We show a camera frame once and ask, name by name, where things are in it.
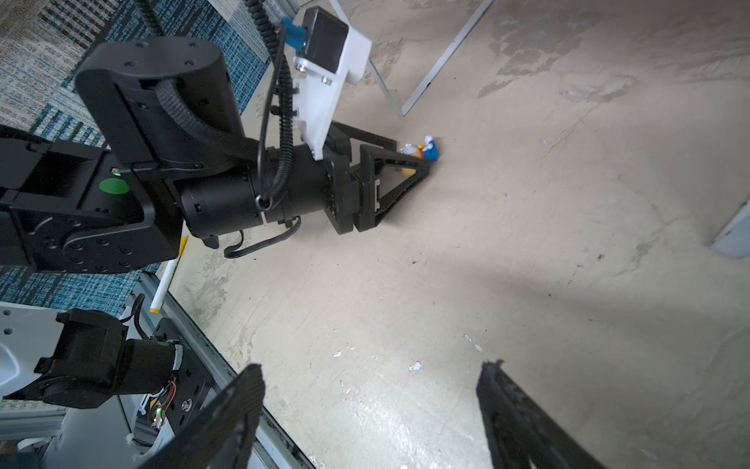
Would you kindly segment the yellow Doraemon figure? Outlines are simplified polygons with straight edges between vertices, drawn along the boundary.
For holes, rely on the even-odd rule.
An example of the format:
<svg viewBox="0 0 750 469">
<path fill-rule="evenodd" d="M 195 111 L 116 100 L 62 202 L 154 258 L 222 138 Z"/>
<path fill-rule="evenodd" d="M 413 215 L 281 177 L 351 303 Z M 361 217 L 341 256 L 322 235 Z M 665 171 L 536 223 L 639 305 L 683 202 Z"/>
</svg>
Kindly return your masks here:
<svg viewBox="0 0 750 469">
<path fill-rule="evenodd" d="M 433 136 L 426 136 L 424 143 L 419 145 L 405 144 L 398 152 L 406 156 L 414 156 L 427 161 L 438 161 L 441 157 L 436 140 Z"/>
</svg>

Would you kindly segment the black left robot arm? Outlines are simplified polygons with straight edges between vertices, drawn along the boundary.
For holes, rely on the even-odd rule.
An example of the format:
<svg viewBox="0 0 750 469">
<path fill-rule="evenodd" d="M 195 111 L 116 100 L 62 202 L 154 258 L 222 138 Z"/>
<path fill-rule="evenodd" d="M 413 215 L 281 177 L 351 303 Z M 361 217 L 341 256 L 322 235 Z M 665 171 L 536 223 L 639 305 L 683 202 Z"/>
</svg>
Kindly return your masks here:
<svg viewBox="0 0 750 469">
<path fill-rule="evenodd" d="M 215 249 L 267 222 L 283 232 L 224 250 L 241 258 L 324 212 L 339 234 L 377 227 L 432 161 L 337 122 L 341 90 L 371 48 L 324 9 L 274 23 L 247 3 L 273 62 L 263 114 L 279 145 L 245 135 L 222 50 L 193 37 L 98 46 L 75 78 L 101 148 L 1 130 L 1 262 L 37 273 L 116 275 L 180 256 L 183 231 Z"/>
</svg>

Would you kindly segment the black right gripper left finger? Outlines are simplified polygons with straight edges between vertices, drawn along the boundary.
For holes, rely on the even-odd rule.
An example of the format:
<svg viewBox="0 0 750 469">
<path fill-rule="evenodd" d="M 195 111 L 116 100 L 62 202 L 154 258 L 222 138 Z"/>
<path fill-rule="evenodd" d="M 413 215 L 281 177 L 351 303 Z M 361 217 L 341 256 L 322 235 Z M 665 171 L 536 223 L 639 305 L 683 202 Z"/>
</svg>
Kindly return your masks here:
<svg viewBox="0 0 750 469">
<path fill-rule="evenodd" d="M 142 467 L 247 467 L 265 392 L 261 365 L 248 365 L 182 433 Z"/>
</svg>

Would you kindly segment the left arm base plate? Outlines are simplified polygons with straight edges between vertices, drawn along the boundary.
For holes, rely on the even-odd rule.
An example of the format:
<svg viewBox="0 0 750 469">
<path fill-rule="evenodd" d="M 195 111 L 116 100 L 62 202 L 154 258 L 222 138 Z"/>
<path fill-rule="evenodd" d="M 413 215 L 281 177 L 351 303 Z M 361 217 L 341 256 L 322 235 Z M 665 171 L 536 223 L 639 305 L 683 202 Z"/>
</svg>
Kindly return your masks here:
<svg viewBox="0 0 750 469">
<path fill-rule="evenodd" d="M 144 398 L 136 422 L 149 436 L 158 436 L 165 427 L 179 434 L 201 411 L 212 388 L 213 377 L 171 320 L 159 321 L 154 338 L 181 346 L 182 361 L 179 369 L 171 373 L 164 391 Z"/>
</svg>

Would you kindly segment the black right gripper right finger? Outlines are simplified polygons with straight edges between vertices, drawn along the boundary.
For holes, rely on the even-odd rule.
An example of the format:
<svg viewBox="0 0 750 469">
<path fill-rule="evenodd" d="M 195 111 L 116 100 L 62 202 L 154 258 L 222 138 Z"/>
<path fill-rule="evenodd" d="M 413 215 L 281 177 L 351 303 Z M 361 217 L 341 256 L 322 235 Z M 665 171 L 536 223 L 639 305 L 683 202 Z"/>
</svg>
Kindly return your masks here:
<svg viewBox="0 0 750 469">
<path fill-rule="evenodd" d="M 494 468 L 602 468 L 502 369 L 482 364 L 477 397 Z"/>
</svg>

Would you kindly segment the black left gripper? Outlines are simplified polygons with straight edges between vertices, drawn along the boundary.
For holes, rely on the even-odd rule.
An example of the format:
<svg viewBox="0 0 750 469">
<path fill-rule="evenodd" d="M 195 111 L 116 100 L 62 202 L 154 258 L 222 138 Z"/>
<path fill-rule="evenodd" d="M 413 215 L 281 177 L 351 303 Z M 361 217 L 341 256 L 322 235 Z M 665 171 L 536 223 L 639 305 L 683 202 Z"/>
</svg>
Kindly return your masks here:
<svg viewBox="0 0 750 469">
<path fill-rule="evenodd" d="M 355 179 L 353 141 L 364 142 Z M 393 139 L 347 124 L 344 132 L 333 123 L 323 146 L 322 165 L 327 181 L 324 212 L 336 233 L 344 235 L 354 225 L 359 232 L 377 227 L 430 175 L 433 162 L 396 152 Z"/>
</svg>

